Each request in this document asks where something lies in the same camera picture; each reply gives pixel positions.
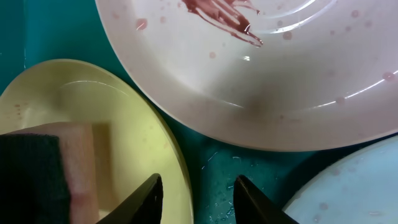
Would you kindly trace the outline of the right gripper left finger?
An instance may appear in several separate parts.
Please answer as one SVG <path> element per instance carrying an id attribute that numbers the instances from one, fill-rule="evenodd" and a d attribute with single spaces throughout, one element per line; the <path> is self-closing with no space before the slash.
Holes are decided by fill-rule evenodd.
<path id="1" fill-rule="evenodd" d="M 160 224 L 164 197 L 160 174 L 152 174 L 97 224 Z"/>

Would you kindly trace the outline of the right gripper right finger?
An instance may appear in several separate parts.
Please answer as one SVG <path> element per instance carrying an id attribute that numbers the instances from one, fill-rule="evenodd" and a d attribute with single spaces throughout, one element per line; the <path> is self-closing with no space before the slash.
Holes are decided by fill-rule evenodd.
<path id="1" fill-rule="evenodd" d="M 299 224 L 245 175 L 237 176 L 234 181 L 233 206 L 237 224 Z"/>

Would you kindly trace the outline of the yellow-green rimmed plate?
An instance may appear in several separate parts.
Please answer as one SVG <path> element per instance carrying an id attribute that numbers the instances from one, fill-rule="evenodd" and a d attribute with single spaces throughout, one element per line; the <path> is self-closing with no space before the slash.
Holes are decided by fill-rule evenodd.
<path id="1" fill-rule="evenodd" d="M 104 218 L 152 174 L 162 178 L 162 223 L 192 223 L 192 190 L 164 120 L 128 84 L 96 65 L 49 60 L 18 75 L 1 94 L 1 132 L 47 123 L 93 127 L 98 215 Z"/>

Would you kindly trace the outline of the green and pink sponge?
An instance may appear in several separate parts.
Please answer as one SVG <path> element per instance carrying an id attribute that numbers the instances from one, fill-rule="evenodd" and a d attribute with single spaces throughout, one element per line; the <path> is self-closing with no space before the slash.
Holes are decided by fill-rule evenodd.
<path id="1" fill-rule="evenodd" d="M 1 223 L 96 223 L 89 124 L 50 123 L 1 135 Z"/>

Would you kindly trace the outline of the teal plastic serving tray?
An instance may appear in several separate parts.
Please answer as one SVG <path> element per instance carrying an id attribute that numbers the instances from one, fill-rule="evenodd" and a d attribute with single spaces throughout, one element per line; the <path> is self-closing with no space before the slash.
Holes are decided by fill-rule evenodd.
<path id="1" fill-rule="evenodd" d="M 292 197 L 320 172 L 344 157 L 393 134 L 344 147 L 276 151 L 230 144 L 199 133 L 153 103 L 134 83 L 115 54 L 97 1 L 2 1 L 1 94 L 25 70 L 57 59 L 100 67 L 128 84 L 164 120 L 187 168 L 192 223 L 236 223 L 234 181 L 245 175 L 283 212 Z"/>

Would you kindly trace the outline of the light blue rimmed plate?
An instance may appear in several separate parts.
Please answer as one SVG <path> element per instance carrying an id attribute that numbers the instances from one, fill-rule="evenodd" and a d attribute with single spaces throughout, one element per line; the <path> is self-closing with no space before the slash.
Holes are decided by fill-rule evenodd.
<path id="1" fill-rule="evenodd" d="M 397 138 L 352 153 L 305 184 L 285 206 L 298 223 L 397 224 Z"/>

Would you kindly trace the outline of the white plate with sauce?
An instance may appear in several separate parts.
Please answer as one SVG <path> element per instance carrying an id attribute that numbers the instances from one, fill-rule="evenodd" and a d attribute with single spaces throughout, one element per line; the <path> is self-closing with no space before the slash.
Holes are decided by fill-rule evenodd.
<path id="1" fill-rule="evenodd" d="M 312 151 L 397 131 L 397 0 L 98 0 L 119 61 L 187 127 Z"/>

